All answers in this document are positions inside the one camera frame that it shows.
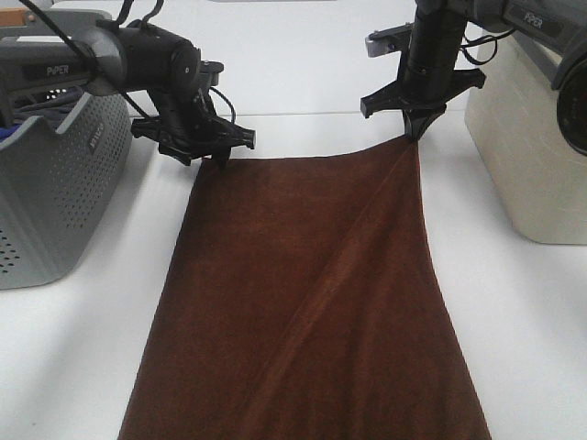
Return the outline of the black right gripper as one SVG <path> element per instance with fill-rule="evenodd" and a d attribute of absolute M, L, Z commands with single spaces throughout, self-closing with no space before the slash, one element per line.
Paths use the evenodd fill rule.
<path fill-rule="evenodd" d="M 400 52 L 396 80 L 360 99 L 365 117 L 382 110 L 402 110 L 404 135 L 420 140 L 443 112 L 428 111 L 472 87 L 481 89 L 485 74 L 479 69 L 457 70 L 456 60 L 467 19 L 447 8 L 427 12 L 418 8 L 412 22 L 409 48 Z"/>

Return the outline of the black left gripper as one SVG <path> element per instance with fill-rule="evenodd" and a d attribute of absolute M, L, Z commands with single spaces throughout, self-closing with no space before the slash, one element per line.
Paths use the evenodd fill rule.
<path fill-rule="evenodd" d="M 210 157 L 220 170 L 226 167 L 233 148 L 254 149 L 256 133 L 236 124 L 233 106 L 229 107 L 228 120 L 216 113 L 210 93 L 230 103 L 216 88 L 223 70 L 223 63 L 205 60 L 194 90 L 184 94 L 162 88 L 149 90 L 158 114 L 153 118 L 135 119 L 131 125 L 133 137 L 155 141 L 160 154 L 185 166 L 193 160 Z"/>

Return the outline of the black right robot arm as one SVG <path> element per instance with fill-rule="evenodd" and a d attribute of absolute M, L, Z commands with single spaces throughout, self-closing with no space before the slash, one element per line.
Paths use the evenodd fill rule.
<path fill-rule="evenodd" d="M 559 131 L 578 153 L 586 152 L 586 4 L 583 1 L 419 1 L 413 22 L 374 31 L 366 38 L 370 57 L 398 52 L 396 79 L 361 98 L 364 117 L 403 114 L 404 134 L 419 140 L 447 103 L 486 81 L 481 62 L 455 67 L 469 48 L 497 43 L 514 33 L 560 55 L 550 78 L 558 92 Z"/>

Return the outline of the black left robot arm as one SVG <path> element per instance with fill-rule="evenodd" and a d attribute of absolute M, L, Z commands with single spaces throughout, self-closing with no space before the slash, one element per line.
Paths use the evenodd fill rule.
<path fill-rule="evenodd" d="M 184 165 L 211 157 L 224 167 L 233 148 L 254 148 L 255 132 L 217 115 L 210 94 L 223 70 L 190 40 L 144 20 L 127 27 L 99 20 L 61 43 L 2 49 L 1 126 L 13 125 L 13 103 L 26 94 L 72 86 L 94 96 L 144 91 L 158 114 L 134 121 L 134 137 L 156 141 Z"/>

